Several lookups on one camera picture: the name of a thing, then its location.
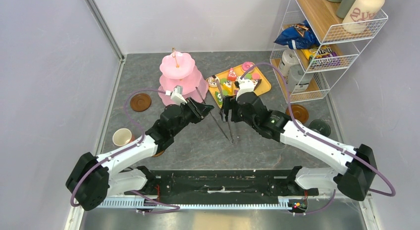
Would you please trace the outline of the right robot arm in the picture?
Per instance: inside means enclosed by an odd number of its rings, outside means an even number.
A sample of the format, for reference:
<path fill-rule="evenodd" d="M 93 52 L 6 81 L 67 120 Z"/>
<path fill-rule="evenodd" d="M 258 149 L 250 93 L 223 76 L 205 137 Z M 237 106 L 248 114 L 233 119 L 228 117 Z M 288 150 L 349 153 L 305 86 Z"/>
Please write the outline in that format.
<path fill-rule="evenodd" d="M 260 97 L 247 92 L 239 97 L 223 99 L 221 116 L 232 122 L 244 122 L 266 139 L 296 147 L 328 164 L 327 168 L 298 168 L 295 176 L 286 180 L 286 189 L 298 195 L 305 189 L 337 189 L 347 197 L 363 201 L 370 191 L 377 167 L 371 147 L 346 145 L 325 137 L 292 118 L 268 110 Z"/>

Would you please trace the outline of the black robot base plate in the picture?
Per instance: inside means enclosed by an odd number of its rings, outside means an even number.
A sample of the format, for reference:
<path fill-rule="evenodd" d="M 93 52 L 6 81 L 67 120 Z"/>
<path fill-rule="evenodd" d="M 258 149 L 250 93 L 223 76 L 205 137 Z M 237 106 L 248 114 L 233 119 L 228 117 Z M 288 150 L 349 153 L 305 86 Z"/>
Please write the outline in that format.
<path fill-rule="evenodd" d="M 278 197 L 318 196 L 295 183 L 291 170 L 150 170 L 140 189 L 167 204 L 274 204 Z"/>

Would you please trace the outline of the yellow cake slice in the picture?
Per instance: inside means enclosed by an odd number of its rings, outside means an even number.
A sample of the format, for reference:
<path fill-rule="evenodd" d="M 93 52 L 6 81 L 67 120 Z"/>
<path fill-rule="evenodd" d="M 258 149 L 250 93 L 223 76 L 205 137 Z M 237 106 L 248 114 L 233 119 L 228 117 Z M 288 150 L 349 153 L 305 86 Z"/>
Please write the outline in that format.
<path fill-rule="evenodd" d="M 227 95 L 233 94 L 233 84 L 232 81 L 227 80 L 222 84 L 223 89 L 227 92 Z"/>

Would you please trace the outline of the chocolate cake slice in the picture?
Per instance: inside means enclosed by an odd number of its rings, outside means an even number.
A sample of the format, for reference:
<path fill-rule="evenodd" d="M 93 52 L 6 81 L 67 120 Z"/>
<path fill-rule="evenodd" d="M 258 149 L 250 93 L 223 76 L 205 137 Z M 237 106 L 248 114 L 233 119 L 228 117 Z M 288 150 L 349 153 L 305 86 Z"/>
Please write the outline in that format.
<path fill-rule="evenodd" d="M 251 80 L 252 83 L 254 84 L 254 91 L 261 85 L 262 80 L 261 79 L 256 79 L 256 80 Z"/>

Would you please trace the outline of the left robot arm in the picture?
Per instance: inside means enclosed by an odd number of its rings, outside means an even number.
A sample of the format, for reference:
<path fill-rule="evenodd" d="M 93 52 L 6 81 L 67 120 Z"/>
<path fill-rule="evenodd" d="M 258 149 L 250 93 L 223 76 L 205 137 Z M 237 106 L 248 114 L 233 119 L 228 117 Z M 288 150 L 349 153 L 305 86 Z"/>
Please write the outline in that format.
<path fill-rule="evenodd" d="M 139 190 L 151 194 L 154 179 L 140 169 L 126 171 L 134 163 L 164 152 L 174 137 L 191 123 L 199 123 L 213 110 L 212 105 L 192 98 L 180 105 L 169 105 L 153 126 L 138 139 L 113 151 L 94 156 L 87 152 L 80 156 L 65 186 L 70 191 L 70 204 L 85 211 L 99 206 L 107 197 Z"/>

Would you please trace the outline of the metal serving tongs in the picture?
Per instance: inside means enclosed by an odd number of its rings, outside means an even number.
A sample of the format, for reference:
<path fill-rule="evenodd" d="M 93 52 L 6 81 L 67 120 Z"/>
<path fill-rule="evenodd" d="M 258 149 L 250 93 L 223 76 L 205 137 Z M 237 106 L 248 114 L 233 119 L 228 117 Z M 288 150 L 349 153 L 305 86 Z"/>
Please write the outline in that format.
<path fill-rule="evenodd" d="M 217 86 L 217 88 L 218 88 L 218 91 L 219 91 L 219 94 L 221 95 L 221 97 L 222 97 L 222 99 L 224 100 L 224 94 L 223 94 L 223 91 L 222 91 L 222 87 L 221 87 L 221 84 L 220 84 L 220 80 L 218 79 L 218 78 L 215 78 L 215 82 L 216 82 L 216 86 Z M 225 115 L 225 113 L 224 113 L 224 110 L 223 110 L 223 108 L 221 107 L 220 108 L 220 111 L 219 111 L 219 114 L 220 114 L 220 116 L 221 116 L 221 120 L 223 121 L 223 122 L 225 122 L 225 123 L 227 123 L 227 125 L 228 125 L 228 129 L 229 129 L 229 135 L 230 135 L 230 137 L 228 137 L 227 136 L 227 134 L 226 134 L 226 132 L 224 132 L 224 130 L 223 130 L 223 128 L 221 127 L 221 125 L 216 121 L 216 119 L 215 119 L 215 117 L 214 117 L 214 115 L 212 114 L 212 113 L 210 113 L 210 116 L 213 118 L 213 120 L 214 120 L 214 122 L 216 123 L 216 125 L 218 126 L 218 128 L 220 129 L 220 131 L 222 132 L 222 134 L 225 136 L 225 138 L 233 145 L 234 144 L 234 138 L 233 138 L 233 132 L 232 132 L 232 128 L 231 128 L 231 125 L 230 125 L 230 122 L 229 122 L 229 120 L 227 120 L 226 119 L 226 115 Z"/>

